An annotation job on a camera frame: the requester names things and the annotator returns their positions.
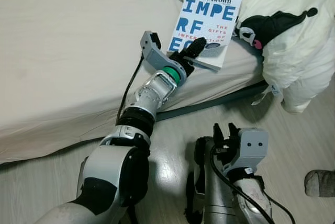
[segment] gray slipper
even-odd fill
[[[335,171],[313,170],[307,173],[305,193],[311,197],[335,197]]]

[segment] wooden floor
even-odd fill
[[[297,223],[332,224],[335,198],[310,198],[304,177],[313,169],[335,169],[334,80],[301,115],[290,115],[270,96],[256,107],[252,98],[157,123],[152,136],[149,190],[137,205],[140,224],[187,223],[185,184],[193,167],[195,140],[212,135],[218,122],[260,127],[270,133],[267,157],[258,175],[267,192],[286,206]],[[81,161],[98,142],[88,142],[45,158],[0,166],[0,223],[33,223],[52,207],[75,197]],[[290,223],[273,207],[277,224]]]

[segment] book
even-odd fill
[[[191,61],[220,70],[235,28],[242,0],[184,0],[168,54],[187,48],[193,40],[205,37],[202,53]]]

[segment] white bedsheet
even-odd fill
[[[0,0],[0,163],[106,135],[140,57],[145,30],[163,51],[179,0]],[[142,67],[134,91],[150,76]],[[224,68],[197,68],[165,110],[262,79],[260,57],[233,41]]]

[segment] wire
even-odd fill
[[[224,177],[220,171],[217,169],[215,163],[214,163],[214,152],[215,152],[215,145],[210,150],[209,160],[211,168],[214,170],[216,175],[225,183],[227,184],[231,189],[235,190],[239,195],[241,195],[245,200],[249,201],[260,213],[263,215],[263,217],[267,220],[269,224],[275,224],[273,219],[264,211],[264,209],[257,204],[249,195],[245,194],[242,190],[237,188],[235,185],[233,185],[226,177]]]
[[[124,94],[123,94],[123,97],[122,97],[122,101],[121,101],[119,110],[117,111],[116,123],[117,123],[117,121],[119,121],[119,119],[120,119],[121,111],[122,111],[122,109],[124,108],[124,105],[125,105],[125,101],[126,101],[126,98],[127,98],[128,91],[129,91],[129,89],[130,89],[130,87],[131,87],[131,85],[132,85],[132,83],[133,83],[133,81],[134,81],[134,79],[135,79],[135,77],[136,77],[136,75],[137,75],[137,72],[139,71],[139,69],[140,69],[140,67],[141,67],[141,64],[142,64],[143,60],[144,60],[144,56],[143,56],[143,54],[142,54],[142,56],[141,56],[141,58],[140,58],[140,61],[138,62],[137,67],[136,67],[134,73],[132,74],[131,79],[129,80],[129,83],[128,83],[128,85],[127,85],[127,87],[126,87],[126,89],[125,89],[125,92],[124,92]]]
[[[281,208],[284,212],[287,213],[287,215],[289,216],[289,218],[291,219],[292,224],[295,224],[295,220],[293,215],[290,213],[290,211],[288,211],[287,208],[285,208],[282,204],[280,204],[279,202],[277,202],[276,200],[274,200],[273,198],[271,198],[265,191],[263,191],[263,193],[269,198],[269,200],[271,202],[273,202],[274,204],[276,204],[277,206],[279,206],[279,208]]]

